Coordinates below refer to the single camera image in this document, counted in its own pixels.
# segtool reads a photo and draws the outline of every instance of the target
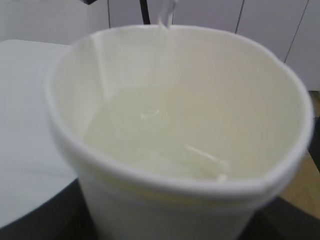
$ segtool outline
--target cabinet door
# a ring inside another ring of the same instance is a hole
[[[139,0],[109,0],[110,27],[143,24]]]
[[[237,33],[285,60],[308,0],[245,0]]]
[[[173,23],[235,32],[243,0],[181,0]]]
[[[109,27],[108,2],[0,0],[0,41],[8,39],[71,44]]]
[[[308,90],[320,90],[320,1],[310,0],[286,63]]]

